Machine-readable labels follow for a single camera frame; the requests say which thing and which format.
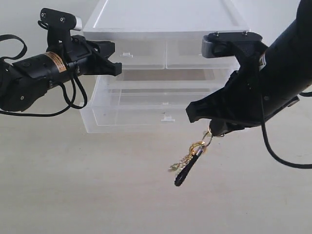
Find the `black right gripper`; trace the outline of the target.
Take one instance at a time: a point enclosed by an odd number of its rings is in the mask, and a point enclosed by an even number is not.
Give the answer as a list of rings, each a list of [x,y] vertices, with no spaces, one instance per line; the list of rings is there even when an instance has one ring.
[[[224,87],[192,101],[190,123],[212,119],[213,137],[258,127],[298,101],[312,84],[312,50],[302,46],[270,46],[230,75]]]

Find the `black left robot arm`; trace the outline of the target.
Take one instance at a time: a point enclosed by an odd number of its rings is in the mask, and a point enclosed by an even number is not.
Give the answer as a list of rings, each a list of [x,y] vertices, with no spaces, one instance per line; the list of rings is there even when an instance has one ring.
[[[0,59],[0,112],[11,116],[31,116],[26,113],[31,105],[43,97],[48,90],[60,87],[69,108],[82,109],[76,105],[77,91],[84,104],[88,98],[80,76],[118,76],[122,73],[120,62],[111,62],[115,44],[110,41],[89,41],[85,37],[67,36],[65,40],[52,42],[46,52],[21,60],[27,48],[14,57],[15,62]]]

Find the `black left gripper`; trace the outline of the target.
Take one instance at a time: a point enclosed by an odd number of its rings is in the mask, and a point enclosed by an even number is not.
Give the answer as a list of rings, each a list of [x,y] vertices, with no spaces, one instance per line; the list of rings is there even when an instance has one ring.
[[[113,63],[109,57],[115,52],[115,43],[111,41],[87,40],[81,35],[72,36],[71,49],[59,45],[59,59],[63,76],[109,75],[122,73],[122,63]]]

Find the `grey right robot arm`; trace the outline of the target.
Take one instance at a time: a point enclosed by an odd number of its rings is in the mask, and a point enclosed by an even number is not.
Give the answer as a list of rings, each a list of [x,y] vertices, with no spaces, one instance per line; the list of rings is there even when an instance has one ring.
[[[257,127],[312,83],[312,3],[299,3],[293,22],[270,46],[254,32],[214,32],[203,37],[202,52],[205,58],[233,56],[239,69],[222,88],[187,106],[189,121],[209,119],[220,134]]]

